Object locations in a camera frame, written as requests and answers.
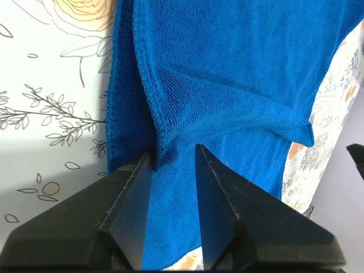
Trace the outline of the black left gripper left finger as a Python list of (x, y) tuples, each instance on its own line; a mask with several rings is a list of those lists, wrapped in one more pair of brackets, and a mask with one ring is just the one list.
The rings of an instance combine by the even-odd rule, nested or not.
[(140, 270), (152, 183), (151, 153), (13, 230), (6, 270)]

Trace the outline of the blue towel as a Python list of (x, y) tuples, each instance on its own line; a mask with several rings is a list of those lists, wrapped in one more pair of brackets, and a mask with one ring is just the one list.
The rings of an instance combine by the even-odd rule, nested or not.
[(201, 245), (195, 145), (280, 198), (292, 143), (362, 1), (118, 1), (107, 91), (113, 171), (155, 150), (142, 267)]

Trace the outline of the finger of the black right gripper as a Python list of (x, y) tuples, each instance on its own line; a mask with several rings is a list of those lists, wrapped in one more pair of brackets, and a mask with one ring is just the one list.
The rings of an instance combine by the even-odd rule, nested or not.
[(354, 160), (361, 178), (364, 179), (364, 145), (353, 143), (347, 146), (346, 149)]

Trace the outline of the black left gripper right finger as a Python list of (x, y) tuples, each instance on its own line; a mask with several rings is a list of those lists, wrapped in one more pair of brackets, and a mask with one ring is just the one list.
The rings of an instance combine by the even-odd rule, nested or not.
[(339, 270), (336, 237), (195, 148), (196, 189), (206, 270)]

